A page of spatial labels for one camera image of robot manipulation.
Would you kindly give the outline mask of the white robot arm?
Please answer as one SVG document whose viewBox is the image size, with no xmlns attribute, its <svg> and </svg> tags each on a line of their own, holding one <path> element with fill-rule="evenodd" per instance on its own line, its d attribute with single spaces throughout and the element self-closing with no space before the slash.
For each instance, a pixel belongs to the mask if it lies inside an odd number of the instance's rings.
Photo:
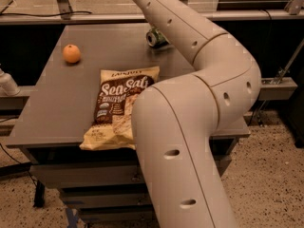
<svg viewBox="0 0 304 228">
<path fill-rule="evenodd" d="M 256 101 L 257 62 L 233 35 L 179 0 L 133 1 L 194 69 L 146 89 L 132 111 L 137 156 L 159 225 L 238 228 L 209 139 Z"/>
</svg>

